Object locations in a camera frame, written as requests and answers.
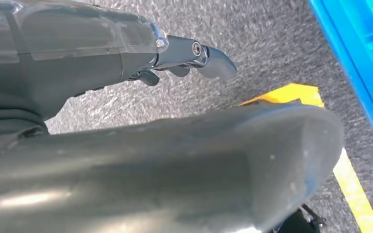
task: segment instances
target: bolt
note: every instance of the bolt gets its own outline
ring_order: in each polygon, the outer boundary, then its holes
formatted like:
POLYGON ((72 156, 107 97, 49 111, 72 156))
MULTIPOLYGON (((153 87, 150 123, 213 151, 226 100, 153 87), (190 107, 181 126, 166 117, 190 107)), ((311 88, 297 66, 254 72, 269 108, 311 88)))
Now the bolt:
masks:
POLYGON ((201 45, 198 42, 194 42, 192 44, 192 52, 194 53, 195 56, 199 57, 201 55, 201 45))
POLYGON ((157 45, 158 47, 162 47, 162 46, 164 46, 165 44, 164 44, 164 42, 163 42, 162 40, 156 40, 156 45, 157 45))

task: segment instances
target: yellow road marking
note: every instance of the yellow road marking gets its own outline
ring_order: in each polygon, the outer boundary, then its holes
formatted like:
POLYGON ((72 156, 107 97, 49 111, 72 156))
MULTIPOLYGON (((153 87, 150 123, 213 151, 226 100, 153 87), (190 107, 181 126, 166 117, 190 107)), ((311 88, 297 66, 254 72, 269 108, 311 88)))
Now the yellow road marking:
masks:
MULTIPOLYGON (((302 104, 324 108, 324 103, 316 86, 296 83, 291 83, 243 102, 240 106, 251 104, 257 100, 267 100, 274 103, 300 100, 302 104)), ((333 172, 361 232, 373 233, 373 209, 344 148, 333 172)))

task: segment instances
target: blue object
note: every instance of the blue object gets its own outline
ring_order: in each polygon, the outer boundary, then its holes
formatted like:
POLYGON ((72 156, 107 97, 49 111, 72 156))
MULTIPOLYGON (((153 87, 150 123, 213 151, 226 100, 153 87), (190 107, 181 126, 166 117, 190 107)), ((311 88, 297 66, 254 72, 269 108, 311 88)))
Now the blue object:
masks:
POLYGON ((373 126, 373 0, 309 0, 373 126))

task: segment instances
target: blue plastic panel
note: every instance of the blue plastic panel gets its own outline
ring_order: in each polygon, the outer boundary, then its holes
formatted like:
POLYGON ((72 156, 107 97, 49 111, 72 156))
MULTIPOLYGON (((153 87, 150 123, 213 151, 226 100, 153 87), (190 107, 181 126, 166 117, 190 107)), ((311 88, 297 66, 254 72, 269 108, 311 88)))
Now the blue plastic panel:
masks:
POLYGON ((373 126, 373 0, 309 0, 373 126))

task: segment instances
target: yellow painted line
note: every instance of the yellow painted line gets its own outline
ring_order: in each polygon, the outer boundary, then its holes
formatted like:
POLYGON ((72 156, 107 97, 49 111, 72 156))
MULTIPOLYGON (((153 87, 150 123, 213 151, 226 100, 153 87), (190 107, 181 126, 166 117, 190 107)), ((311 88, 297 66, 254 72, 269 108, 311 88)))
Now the yellow painted line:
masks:
MULTIPOLYGON (((324 103, 316 86, 296 83, 291 83, 243 102, 240 106, 251 104, 257 100, 267 100, 274 103, 287 103, 300 100, 302 104, 324 108, 324 103)), ((333 172, 361 232, 373 233, 373 208, 365 195, 364 189, 344 148, 333 172)))

